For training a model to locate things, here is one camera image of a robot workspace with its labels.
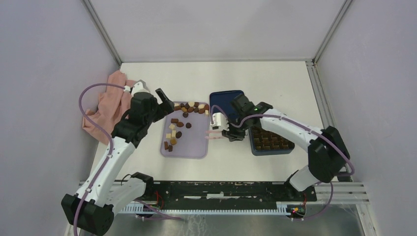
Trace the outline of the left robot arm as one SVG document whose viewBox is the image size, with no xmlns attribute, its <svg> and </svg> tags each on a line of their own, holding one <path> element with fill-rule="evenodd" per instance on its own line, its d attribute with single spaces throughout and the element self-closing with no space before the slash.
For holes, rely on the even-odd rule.
<svg viewBox="0 0 417 236">
<path fill-rule="evenodd" d="M 122 115 L 111 134 L 106 153 L 87 181 L 73 195 L 66 194 L 61 206 L 73 226 L 73 234 L 82 229 L 102 236 L 110 229 L 115 216 L 134 199 L 154 196 L 152 177 L 139 174 L 114 191 L 111 187 L 127 159 L 147 135 L 149 127 L 171 114 L 174 103 L 161 88 L 153 96 L 145 89 L 133 91 L 130 108 Z"/>
</svg>

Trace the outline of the lilac tray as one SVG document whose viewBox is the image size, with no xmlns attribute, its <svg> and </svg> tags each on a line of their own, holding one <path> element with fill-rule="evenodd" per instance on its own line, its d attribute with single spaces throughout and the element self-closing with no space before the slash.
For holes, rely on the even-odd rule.
<svg viewBox="0 0 417 236">
<path fill-rule="evenodd" d="M 164 157 L 202 159 L 208 152 L 206 131 L 209 117 L 191 111 L 183 116 L 179 108 L 163 120 L 160 153 Z"/>
</svg>

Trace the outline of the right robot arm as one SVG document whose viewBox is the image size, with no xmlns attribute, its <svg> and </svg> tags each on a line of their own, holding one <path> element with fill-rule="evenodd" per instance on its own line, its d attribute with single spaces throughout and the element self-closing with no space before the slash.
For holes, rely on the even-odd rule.
<svg viewBox="0 0 417 236">
<path fill-rule="evenodd" d="M 298 200 L 304 190 L 317 183 L 329 183 L 335 176 L 351 176 L 355 172 L 346 145 L 339 131 L 328 126 L 320 129 L 300 123 L 286 114 L 273 108 L 272 105 L 260 102 L 254 105 L 240 94 L 231 101 L 237 118 L 229 118 L 222 111 L 211 115 L 212 127 L 226 127 L 221 135 L 230 142 L 242 141 L 246 131 L 259 127 L 277 134 L 306 151 L 308 163 L 297 170 L 287 180 L 284 195 L 291 201 Z"/>
</svg>

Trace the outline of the pink handled tongs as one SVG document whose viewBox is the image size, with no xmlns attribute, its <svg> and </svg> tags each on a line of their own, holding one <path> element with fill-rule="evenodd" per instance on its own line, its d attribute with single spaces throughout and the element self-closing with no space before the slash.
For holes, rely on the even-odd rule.
<svg viewBox="0 0 417 236">
<path fill-rule="evenodd" d="M 222 130 L 207 130 L 205 138 L 207 140 L 216 140 L 225 138 L 222 135 Z"/>
</svg>

